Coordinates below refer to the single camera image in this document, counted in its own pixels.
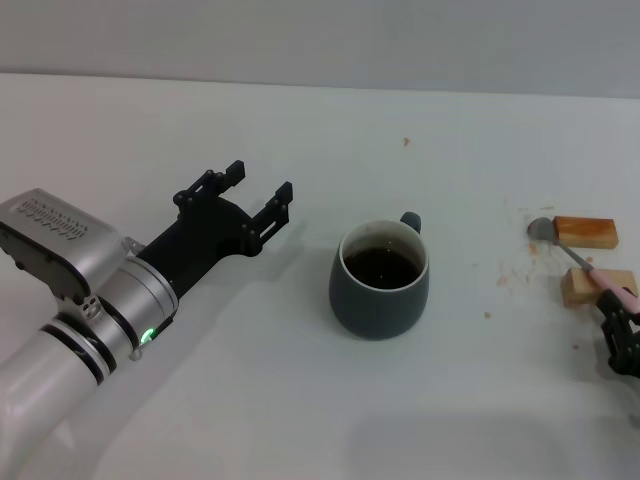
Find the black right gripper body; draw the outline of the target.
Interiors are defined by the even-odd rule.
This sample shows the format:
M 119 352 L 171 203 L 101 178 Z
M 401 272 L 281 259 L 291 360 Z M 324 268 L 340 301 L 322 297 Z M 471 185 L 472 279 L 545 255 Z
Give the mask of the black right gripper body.
M 619 375 L 639 377 L 639 338 L 625 336 L 614 341 L 612 370 Z

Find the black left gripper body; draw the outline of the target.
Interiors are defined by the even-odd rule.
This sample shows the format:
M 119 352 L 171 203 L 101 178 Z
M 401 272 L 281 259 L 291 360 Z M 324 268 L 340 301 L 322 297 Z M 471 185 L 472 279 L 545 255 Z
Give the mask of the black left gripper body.
M 216 198 L 181 213 L 137 258 L 157 270 L 175 294 L 184 295 L 218 261 L 245 252 L 249 223 L 239 206 Z

